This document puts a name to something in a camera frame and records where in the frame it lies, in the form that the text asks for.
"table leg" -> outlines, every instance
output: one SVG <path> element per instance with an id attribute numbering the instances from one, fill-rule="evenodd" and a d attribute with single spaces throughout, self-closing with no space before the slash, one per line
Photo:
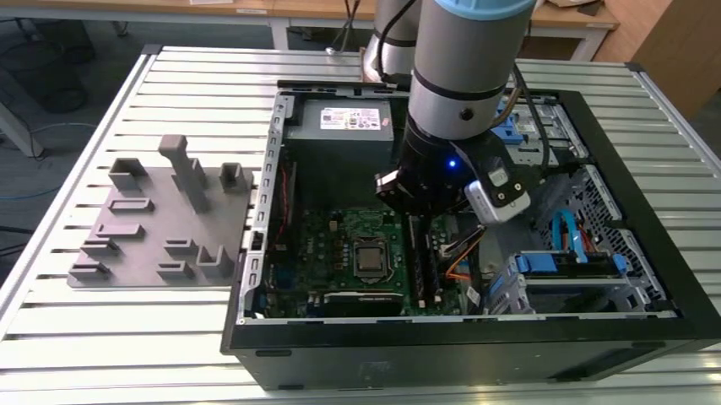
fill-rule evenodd
<path id="1" fill-rule="evenodd" d="M 606 38 L 607 30 L 602 29 L 587 29 L 586 37 L 580 40 L 580 43 L 575 47 L 572 52 L 571 61 L 578 62 L 590 62 L 594 59 L 594 55 L 600 48 L 603 39 Z"/>
<path id="2" fill-rule="evenodd" d="M 291 26 L 289 19 L 269 19 L 269 30 L 272 32 L 272 47 L 281 51 L 288 50 L 288 32 Z"/>
<path id="3" fill-rule="evenodd" d="M 126 36 L 126 26 L 129 23 L 126 21 L 110 21 L 112 29 L 114 30 L 114 35 L 117 37 Z"/>
<path id="4" fill-rule="evenodd" d="M 32 34 L 26 32 L 25 25 L 22 24 L 22 19 L 14 19 L 14 24 L 17 25 L 17 29 L 22 32 L 22 36 L 25 38 L 25 41 L 32 41 Z"/>
<path id="5" fill-rule="evenodd" d="M 30 133 L 20 123 L 18 119 L 12 115 L 10 110 L 0 103 L 0 131 L 3 136 L 14 143 L 20 152 L 30 158 L 37 157 L 42 153 L 42 147 L 30 137 Z"/>

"floor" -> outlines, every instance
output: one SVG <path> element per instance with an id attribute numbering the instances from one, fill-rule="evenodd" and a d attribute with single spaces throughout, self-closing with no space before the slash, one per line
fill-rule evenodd
<path id="1" fill-rule="evenodd" d="M 272 48 L 271 29 L 260 26 L 206 25 L 186 30 L 182 24 L 129 24 L 129 35 L 118 38 L 106 22 L 86 22 L 97 57 L 86 65 L 76 67 L 89 102 L 82 109 L 68 114 L 45 113 L 25 95 L 9 75 L 0 70 L 0 101 L 26 121 L 29 128 L 60 122 L 97 124 L 106 106 L 125 79 L 140 53 L 142 44 L 174 46 L 212 46 L 238 48 Z M 300 33 L 289 34 L 291 49 L 323 50 L 332 40 L 332 32 L 320 32 L 313 41 L 303 40 Z M 24 40 L 14 24 L 0 24 L 0 51 Z M 367 41 L 367 33 L 359 34 L 357 43 Z M 691 122 L 695 130 L 721 153 L 721 94 L 711 100 L 698 118 Z M 53 193 L 25 200 L 2 197 L 25 196 L 57 187 L 72 169 L 82 146 L 90 137 L 86 127 L 56 127 L 37 132 L 36 137 L 48 149 L 41 161 L 28 159 L 0 136 L 0 225 L 33 229 L 53 199 Z M 0 249 L 26 241 L 26 235 L 0 233 Z M 0 283 L 18 254 L 2 256 L 0 251 Z"/>

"motherboard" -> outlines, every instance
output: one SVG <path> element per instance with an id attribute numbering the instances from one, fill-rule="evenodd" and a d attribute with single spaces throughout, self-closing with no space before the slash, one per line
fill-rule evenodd
<path id="1" fill-rule="evenodd" d="M 304 211 L 295 260 L 288 261 L 293 264 L 277 264 L 273 269 L 269 316 L 459 314 L 455 284 L 439 289 L 433 305 L 421 307 L 413 302 L 415 275 L 408 271 L 412 259 L 401 221 L 388 210 Z M 433 221 L 429 237 L 436 251 L 451 237 L 443 218 Z M 373 305 L 353 305 L 359 301 Z"/>

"cable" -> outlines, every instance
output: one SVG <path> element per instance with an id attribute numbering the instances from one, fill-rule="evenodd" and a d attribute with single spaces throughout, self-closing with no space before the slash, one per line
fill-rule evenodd
<path id="1" fill-rule="evenodd" d="M 526 84 L 526 80 L 523 79 L 523 75 L 520 74 L 520 69 L 518 68 L 518 65 L 515 63 L 514 63 L 514 81 L 515 81 L 515 86 L 520 86 L 522 96 L 524 97 L 526 103 L 528 104 L 530 116 L 532 117 L 532 121 L 536 125 L 538 135 L 540 136 L 540 144 L 543 145 L 543 159 L 540 160 L 540 173 L 543 173 L 546 169 L 548 168 L 548 159 L 551 158 L 551 145 L 548 144 L 548 134 L 544 131 L 544 126 L 543 126 L 543 123 L 540 122 L 540 116 L 538 115 L 536 105 L 532 102 L 532 97 L 530 96 L 528 85 Z"/>
<path id="2" fill-rule="evenodd" d="M 30 198 L 44 196 L 45 194 L 49 194 L 50 192 L 56 192 L 57 190 L 60 190 L 60 186 L 57 186 L 56 188 L 50 188 L 49 190 L 45 190 L 45 191 L 38 192 L 36 194 L 30 194 L 28 196 L 0 197 L 0 200 L 2 200 L 2 201 L 29 200 Z"/>
<path id="3" fill-rule="evenodd" d="M 57 127 L 88 127 L 88 128 L 96 129 L 97 125 L 85 124 L 84 122 L 60 122 L 57 124 L 45 125 L 44 127 L 33 129 L 30 133 L 42 132 L 50 128 L 57 128 Z"/>
<path id="4" fill-rule="evenodd" d="M 341 25 L 340 30 L 337 31 L 337 34 L 335 34 L 335 38 L 329 42 L 329 47 L 327 48 L 328 50 L 332 51 L 335 43 L 337 42 L 340 37 L 343 37 L 341 48 L 340 48 L 339 52 L 343 52 L 345 50 L 345 45 L 347 45 L 347 41 L 348 41 L 348 32 L 349 31 L 355 32 L 352 30 L 352 22 L 355 21 L 355 18 L 356 18 L 356 11 L 357 11 L 357 6 L 360 5 L 360 0 L 356 0 L 353 2 L 353 5 L 352 5 L 353 8 L 352 9 L 349 8 L 348 0 L 344 0 L 344 4 L 345 4 L 345 17 L 347 17 L 345 22 Z"/>
<path id="5" fill-rule="evenodd" d="M 508 101 L 506 101 L 506 106 L 503 107 L 503 111 L 494 118 L 494 121 L 491 122 L 491 127 L 488 129 L 498 127 L 508 119 L 510 113 L 512 112 L 514 107 L 515 107 L 515 102 L 518 101 L 518 97 L 520 96 L 520 92 L 522 90 L 516 84 L 514 91 L 510 92 Z"/>
<path id="6" fill-rule="evenodd" d="M 477 236 L 484 230 L 485 228 L 481 225 L 477 225 L 477 228 L 475 228 L 469 233 L 467 233 L 467 235 L 460 235 L 456 240 L 453 240 L 448 245 L 444 246 L 444 248 L 441 249 L 441 255 L 451 255 L 460 246 L 477 238 Z"/>
<path id="7" fill-rule="evenodd" d="M 25 125 L 25 129 L 28 129 L 28 133 L 30 134 L 30 155 L 32 155 L 32 158 L 34 159 L 34 161 L 37 162 L 41 162 L 42 160 L 45 160 L 46 156 L 45 157 L 40 157 L 36 153 L 34 153 L 34 137 L 32 136 L 34 133 L 37 132 L 42 132 L 42 131 L 46 131 L 48 129 L 50 128 L 57 128 L 57 127 L 88 127 L 88 128 L 92 128 L 92 129 L 96 129 L 97 128 L 97 125 L 92 125 L 92 124 L 86 124 L 84 122 L 60 122 L 57 124 L 50 124 L 50 125 L 45 125 L 44 127 L 40 127 L 37 129 L 33 129 L 33 130 L 29 130 L 29 126 L 26 124 L 26 121 L 22 119 L 21 116 L 18 116 L 10 109 L 8 109 L 8 111 L 10 111 L 12 115 L 22 122 L 22 124 Z M 8 148 L 8 147 L 0 147 L 0 149 L 8 149 L 8 150 L 20 150 L 18 148 Z"/>
<path id="8" fill-rule="evenodd" d="M 18 228 L 17 226 L 0 225 L 0 232 L 9 232 L 10 234 L 32 235 L 34 229 Z"/>
<path id="9" fill-rule="evenodd" d="M 590 240 L 590 237 L 587 236 L 586 230 L 583 227 L 578 224 L 578 231 L 580 232 L 580 238 L 583 241 L 583 245 L 586 246 L 586 250 L 591 251 L 592 253 L 598 252 L 598 249 L 595 248 L 594 242 Z"/>
<path id="10" fill-rule="evenodd" d="M 344 28 L 345 35 L 341 38 L 340 44 L 340 53 L 345 51 L 345 46 L 348 45 L 348 36 L 352 32 L 352 21 L 356 19 L 357 6 L 360 5 L 360 0 L 356 0 L 352 4 L 352 11 L 349 11 L 348 0 L 345 0 L 345 13 L 348 15 L 348 26 Z"/>
<path id="11" fill-rule="evenodd" d="M 13 250 L 10 250 L 10 251 L 2 251 L 2 252 L 0 253 L 0 257 L 12 256 L 12 255 L 14 255 L 14 254 L 17 254 L 17 253 L 21 253 L 24 249 L 25 249 L 25 247 L 21 246 L 21 247 L 18 247 L 18 248 L 16 248 L 16 249 L 13 249 Z"/>
<path id="12" fill-rule="evenodd" d="M 26 242 L 25 243 L 17 243 L 16 245 L 10 245 L 10 246 L 6 246 L 6 247 L 1 247 L 0 248 L 0 253 L 3 253 L 6 251 L 13 251 L 14 249 L 17 249 L 18 247 L 25 247 L 26 245 Z"/>
<path id="13" fill-rule="evenodd" d="M 532 19 L 528 19 L 528 25 L 526 26 L 526 35 L 522 37 L 520 50 L 518 51 L 518 57 L 520 57 L 520 52 L 526 49 L 530 41 L 530 26 L 532 25 Z"/>
<path id="14" fill-rule="evenodd" d="M 464 276 L 463 274 L 453 274 L 452 270 L 455 269 L 456 265 L 463 261 L 464 257 L 468 256 L 468 253 L 475 248 L 475 246 L 479 244 L 480 240 L 483 239 L 483 235 L 485 233 L 483 232 L 477 239 L 471 243 L 471 245 L 467 247 L 467 249 L 460 253 L 460 256 L 455 260 L 455 262 L 449 265 L 448 270 L 445 270 L 445 278 L 455 278 L 461 280 L 469 280 L 471 278 L 468 276 Z"/>
<path id="15" fill-rule="evenodd" d="M 405 11 L 412 7 L 415 3 L 415 0 L 407 0 L 405 5 L 397 10 L 397 13 L 392 16 L 391 20 L 387 22 L 385 27 L 383 28 L 383 32 L 380 33 L 380 37 L 377 38 L 377 51 L 376 51 L 376 65 L 377 65 L 377 75 L 380 77 L 380 81 L 384 82 L 387 80 L 387 75 L 383 70 L 383 43 L 385 42 L 385 37 L 388 33 L 391 32 L 392 26 L 397 23 L 400 20 L 400 17 L 403 17 L 403 14 Z"/>

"blue drive bracket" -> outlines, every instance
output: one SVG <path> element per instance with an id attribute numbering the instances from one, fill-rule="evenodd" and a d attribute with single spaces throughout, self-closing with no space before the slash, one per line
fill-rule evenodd
<path id="1" fill-rule="evenodd" d="M 551 253 L 524 253 L 515 256 L 518 272 L 524 273 L 558 273 Z"/>
<path id="2" fill-rule="evenodd" d="M 496 116 L 500 114 L 504 107 L 506 103 L 500 102 L 498 104 L 498 110 L 495 111 Z M 512 114 L 508 116 L 508 118 L 506 118 L 506 121 L 502 122 L 498 127 L 491 129 L 491 131 L 506 145 L 518 145 L 523 142 L 523 135 L 518 133 L 518 130 L 515 130 L 514 120 L 511 117 Z"/>
<path id="3" fill-rule="evenodd" d="M 619 253 L 614 253 L 612 262 L 616 265 L 618 274 L 622 276 L 628 272 L 628 265 L 626 264 L 626 256 Z"/>

